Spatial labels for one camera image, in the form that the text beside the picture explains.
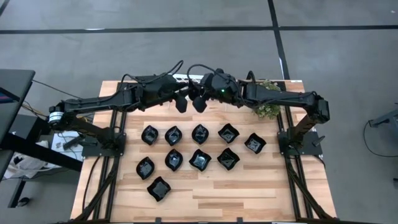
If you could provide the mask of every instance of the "wooden plank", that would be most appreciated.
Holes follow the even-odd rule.
[[[103,82],[100,96],[113,94],[116,85],[117,81]],[[302,82],[286,81],[286,87],[290,91],[304,91]],[[291,112],[295,124],[306,115],[301,108],[291,108]],[[96,113],[94,124],[106,127],[110,119],[110,111]],[[231,123],[240,132],[231,144],[225,144],[217,134],[226,123]],[[210,137],[201,146],[191,139],[191,132],[198,124],[206,126],[210,131]],[[148,125],[159,131],[159,138],[153,146],[148,146],[141,140],[142,130]],[[183,139],[170,147],[164,134],[174,125],[182,130]],[[119,165],[111,221],[154,222],[156,217],[162,217],[165,222],[235,222],[236,217],[254,222],[293,221],[284,159],[279,154],[276,138],[278,130],[276,120],[259,119],[249,108],[236,108],[215,101],[209,101],[202,114],[197,113],[190,103],[184,114],[175,109],[175,103],[155,106],[145,113],[129,113],[125,130],[127,144]],[[259,154],[252,153],[244,145],[253,132],[267,141]],[[227,171],[216,160],[227,147],[241,159],[231,171]],[[173,148],[183,155],[183,164],[176,172],[172,172],[164,163],[166,154]],[[201,149],[212,157],[203,172],[188,163],[196,149]],[[141,180],[136,174],[136,166],[147,156],[154,161],[155,172],[147,180]],[[86,181],[94,160],[95,158],[88,158],[83,163],[71,218],[81,213]],[[335,216],[323,165],[312,156],[302,156],[302,160],[309,191],[326,212]],[[102,159],[94,169],[86,204],[97,191],[101,164]],[[172,188],[161,202],[156,202],[146,190],[158,176],[162,176]],[[304,215],[302,194],[298,189],[297,191]],[[100,217],[104,215],[106,197],[107,194],[104,195]]]

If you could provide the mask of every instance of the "small black bowl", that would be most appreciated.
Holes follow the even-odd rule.
[[[266,144],[266,141],[255,133],[251,134],[248,140],[244,142],[244,145],[256,154],[259,154]]]
[[[192,131],[192,139],[198,144],[203,144],[209,136],[209,130],[203,125],[199,124]]]
[[[157,202],[161,201],[171,189],[170,185],[164,181],[162,177],[156,178],[154,182],[147,187],[148,192]]]
[[[145,180],[154,172],[155,164],[149,157],[145,157],[138,163],[136,170],[141,179]]]
[[[198,149],[193,153],[192,158],[189,160],[189,163],[196,167],[200,171],[204,171],[211,161],[211,156],[204,153],[202,150]]]
[[[156,141],[158,135],[159,135],[159,132],[151,125],[148,125],[148,127],[146,127],[144,129],[144,131],[142,132],[141,139],[146,144],[151,146]]]
[[[217,157],[218,162],[223,165],[227,170],[231,170],[235,164],[240,160],[232,150],[226,148],[221,155]]]
[[[182,155],[175,149],[172,149],[166,156],[165,163],[173,172],[176,171],[182,164]]]
[[[223,138],[227,143],[231,143],[235,140],[237,136],[239,136],[239,131],[232,127],[231,124],[226,124],[224,127],[218,131],[218,134],[221,138]]]
[[[170,146],[174,146],[181,140],[182,132],[179,130],[178,127],[174,126],[166,132],[164,138],[166,138],[166,141]]]

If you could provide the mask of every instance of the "concrete floor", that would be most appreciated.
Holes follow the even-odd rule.
[[[274,2],[280,26],[398,21],[394,0]],[[0,17],[0,30],[271,25],[268,4],[260,0],[11,0]],[[317,129],[326,136],[322,147],[338,216],[395,223],[398,190],[392,178],[398,177],[398,158],[370,154],[362,131],[367,120],[397,107],[398,30],[283,31],[281,36],[291,79],[303,80],[307,90],[330,102],[331,121]],[[248,70],[258,78],[282,78],[273,31],[15,34],[0,35],[0,49],[1,68],[33,69],[36,80],[82,97],[98,95],[102,80],[160,73],[180,59],[221,67],[238,78]],[[27,101],[46,111],[67,98],[33,84]],[[378,153],[398,154],[397,138],[387,127],[368,129],[366,139]],[[77,181],[78,174],[68,171],[29,182],[23,196],[34,201],[18,209],[6,208],[16,181],[2,182],[0,222],[67,220]]]

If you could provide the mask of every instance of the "wooden table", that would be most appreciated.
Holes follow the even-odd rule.
[[[100,96],[114,93],[117,83],[118,81],[104,81]],[[286,81],[285,84],[288,91],[304,91],[301,81]],[[295,124],[306,114],[301,108],[291,110]],[[111,111],[96,113],[94,124],[106,127],[109,126],[110,119]],[[227,123],[231,123],[240,132],[229,145],[217,134]],[[191,138],[191,132],[198,124],[204,125],[210,132],[209,138],[201,146]],[[148,146],[141,140],[142,130],[148,125],[159,131],[158,140],[153,146]],[[170,147],[164,134],[174,125],[182,131],[183,138],[177,145]],[[276,137],[278,130],[276,119],[259,119],[249,108],[238,109],[217,101],[209,101],[202,114],[197,113],[190,102],[187,112],[183,114],[175,109],[174,102],[155,106],[145,112],[128,113],[126,150],[119,165],[111,221],[154,222],[155,217],[161,217],[165,222],[234,222],[236,217],[243,217],[244,221],[295,220],[285,162],[279,154]],[[267,141],[267,145],[257,155],[244,145],[253,132]],[[231,171],[227,171],[216,159],[227,147],[241,159]],[[173,148],[181,152],[184,159],[176,172],[172,172],[164,162],[166,154]],[[203,172],[188,163],[193,152],[199,148],[212,157]],[[136,173],[136,166],[146,156],[154,161],[155,172],[149,179],[141,180]],[[95,158],[89,158],[84,161],[71,218],[81,213],[83,193],[94,160]],[[309,191],[325,211],[335,217],[323,165],[313,156],[302,156],[302,161]],[[95,167],[86,204],[97,191],[101,164],[102,158]],[[162,176],[172,188],[161,202],[156,202],[146,189],[158,176]],[[305,217],[303,197],[299,189],[297,192],[300,211]],[[105,192],[100,218],[104,217],[107,197],[108,193]]]

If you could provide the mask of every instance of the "black desk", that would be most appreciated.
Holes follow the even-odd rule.
[[[51,149],[27,141],[9,133],[19,108],[22,106],[27,92],[32,85],[35,72],[32,70],[0,69],[0,86],[18,96],[21,100],[14,103],[0,104],[0,176],[3,177],[14,152],[38,158],[75,171],[81,171],[82,162],[55,152]]]

